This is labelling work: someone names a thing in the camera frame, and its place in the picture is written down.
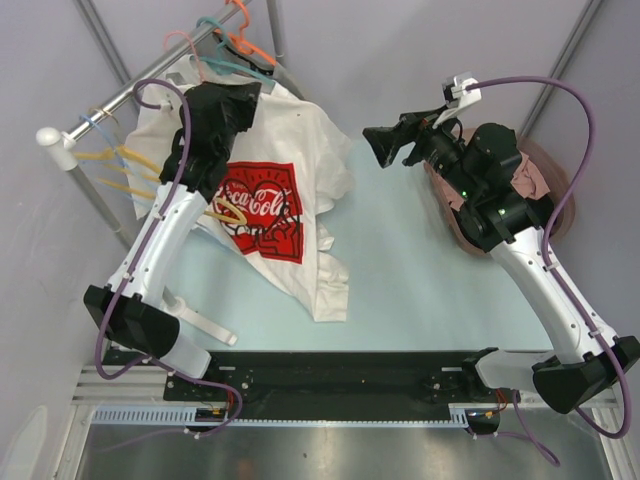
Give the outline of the white red coca-cola t shirt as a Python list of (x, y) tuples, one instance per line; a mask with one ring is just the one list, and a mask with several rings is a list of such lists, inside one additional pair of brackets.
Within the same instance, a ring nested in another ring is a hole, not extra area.
[(259, 81), (252, 126), (237, 135), (215, 197), (198, 223), (295, 297), (316, 322), (343, 322), (347, 267), (330, 254), (320, 223), (354, 186), (351, 142), (316, 104)]

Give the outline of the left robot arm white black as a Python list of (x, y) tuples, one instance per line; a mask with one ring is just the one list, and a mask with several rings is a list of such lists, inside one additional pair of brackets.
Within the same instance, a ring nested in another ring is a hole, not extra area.
[(165, 134), (168, 147), (160, 184), (146, 220), (106, 285), (91, 285), (84, 304), (99, 328), (95, 353), (105, 340), (155, 359), (186, 377), (197, 398), (214, 397), (221, 376), (211, 355), (184, 331), (185, 322), (163, 300), (170, 267), (189, 231), (210, 206), (225, 177), (235, 138), (254, 121), (261, 86), (203, 82), (186, 91), (164, 82), (180, 101), (178, 124)]

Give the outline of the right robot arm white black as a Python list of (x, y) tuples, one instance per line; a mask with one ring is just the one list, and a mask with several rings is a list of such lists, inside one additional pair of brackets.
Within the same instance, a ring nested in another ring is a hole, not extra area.
[(543, 224), (554, 204), (550, 197), (528, 200), (511, 184), (522, 161), (513, 130), (496, 123), (478, 127), (470, 140), (454, 134), (460, 122), (438, 122), (438, 110), (405, 113), (392, 127), (367, 127), (363, 136), (383, 168), (407, 144), (406, 166), (421, 162), (440, 175), (463, 203), (454, 218), (463, 237), (488, 254), (519, 287), (547, 333), (548, 352), (485, 349), (471, 357), (461, 376), (463, 393), (484, 401), (497, 388), (537, 393), (558, 413), (567, 414), (612, 386), (617, 367), (628, 370), (639, 358), (639, 342), (620, 337), (585, 300), (572, 301), (570, 281), (551, 248), (542, 244)]

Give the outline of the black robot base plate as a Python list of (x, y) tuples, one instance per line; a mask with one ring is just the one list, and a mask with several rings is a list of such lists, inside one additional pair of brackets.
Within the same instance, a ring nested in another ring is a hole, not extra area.
[(213, 353), (200, 383), (166, 376), (162, 398), (240, 416), (329, 414), (340, 418), (416, 419), (454, 403), (505, 410), (512, 390), (486, 387), (472, 370), (476, 355), (441, 352)]

